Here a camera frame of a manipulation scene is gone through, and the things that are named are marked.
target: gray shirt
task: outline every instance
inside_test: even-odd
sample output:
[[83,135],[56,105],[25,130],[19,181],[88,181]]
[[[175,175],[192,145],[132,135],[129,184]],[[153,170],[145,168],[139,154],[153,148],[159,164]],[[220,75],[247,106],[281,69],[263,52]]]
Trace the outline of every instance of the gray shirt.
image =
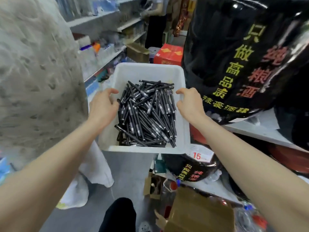
[[157,3],[163,3],[162,16],[166,15],[166,9],[168,8],[169,0],[152,0],[152,1],[153,1],[153,5],[152,5],[153,10],[157,8]]

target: person in black pants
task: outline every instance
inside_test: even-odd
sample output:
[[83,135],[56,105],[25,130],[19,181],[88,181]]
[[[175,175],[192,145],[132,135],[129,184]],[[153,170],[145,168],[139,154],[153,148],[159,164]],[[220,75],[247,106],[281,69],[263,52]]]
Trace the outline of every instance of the person in black pants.
[[135,232],[136,212],[128,198],[117,199],[106,211],[99,232]]
[[142,17],[149,17],[148,33],[145,42],[145,48],[162,47],[163,32],[166,27],[166,9],[169,0],[152,0],[153,10],[144,11]]

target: price tag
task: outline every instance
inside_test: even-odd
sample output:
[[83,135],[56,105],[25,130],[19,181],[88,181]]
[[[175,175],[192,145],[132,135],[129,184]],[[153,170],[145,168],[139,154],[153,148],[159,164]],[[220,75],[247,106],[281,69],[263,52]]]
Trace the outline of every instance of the price tag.
[[211,159],[214,155],[214,152],[207,147],[199,144],[191,144],[191,152],[188,156],[192,157],[193,159],[199,162],[206,162],[210,163]]

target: white label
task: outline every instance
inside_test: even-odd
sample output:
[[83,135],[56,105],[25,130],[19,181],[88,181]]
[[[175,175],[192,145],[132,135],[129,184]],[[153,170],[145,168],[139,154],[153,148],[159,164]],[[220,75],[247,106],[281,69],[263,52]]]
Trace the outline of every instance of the white label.
[[199,162],[206,162],[210,163],[211,159],[214,155],[214,152],[207,147],[199,144],[191,144],[191,152],[188,156],[192,157],[193,159]]
[[236,119],[231,120],[231,121],[229,121],[229,122],[230,122],[230,123],[241,122],[241,121],[246,120],[246,119],[248,119],[248,118],[249,118],[249,117],[247,117],[247,118],[236,118]]

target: plastic container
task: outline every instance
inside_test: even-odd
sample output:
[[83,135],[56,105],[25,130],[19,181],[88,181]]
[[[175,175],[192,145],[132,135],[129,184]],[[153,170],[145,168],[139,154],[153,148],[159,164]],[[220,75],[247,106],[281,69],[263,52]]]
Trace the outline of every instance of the plastic container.
[[[147,63],[120,63],[117,65],[111,87],[118,89],[119,93],[113,95],[114,99],[118,99],[122,95],[126,83],[139,83],[139,80],[159,81],[166,83],[175,83],[176,91],[185,87],[184,73],[180,66],[161,65]],[[183,95],[174,93],[174,99],[177,103],[183,99]],[[190,151],[190,129],[189,123],[181,116],[179,110],[176,111],[176,148],[172,148],[170,144],[166,148],[157,147],[129,147],[118,146],[118,131],[115,125],[118,124],[118,117],[107,126],[99,136],[99,146],[101,150],[114,152],[139,152],[139,153],[166,153],[166,154],[184,154]]]

